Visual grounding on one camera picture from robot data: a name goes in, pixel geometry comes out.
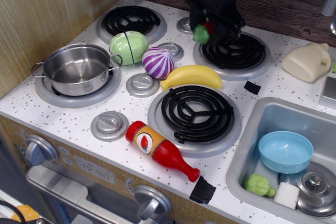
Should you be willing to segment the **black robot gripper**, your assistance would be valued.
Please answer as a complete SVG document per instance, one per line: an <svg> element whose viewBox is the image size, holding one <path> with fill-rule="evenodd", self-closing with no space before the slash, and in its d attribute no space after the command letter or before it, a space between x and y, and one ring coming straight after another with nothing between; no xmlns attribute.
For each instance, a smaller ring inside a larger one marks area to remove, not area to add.
<svg viewBox="0 0 336 224"><path fill-rule="evenodd" d="M215 47L220 43L236 39L241 35L245 21L237 10L237 0L186 0L190 6L190 28L207 21L215 25L210 34L208 45Z"/></svg>

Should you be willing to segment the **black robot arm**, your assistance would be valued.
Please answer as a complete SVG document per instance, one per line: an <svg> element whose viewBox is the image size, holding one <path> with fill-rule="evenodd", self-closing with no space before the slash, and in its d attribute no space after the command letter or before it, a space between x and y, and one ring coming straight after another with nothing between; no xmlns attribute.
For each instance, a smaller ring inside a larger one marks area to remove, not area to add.
<svg viewBox="0 0 336 224"><path fill-rule="evenodd" d="M238 40L245 20L236 7L237 0L186 0L190 7L190 28L194 40L217 46Z"/></svg>

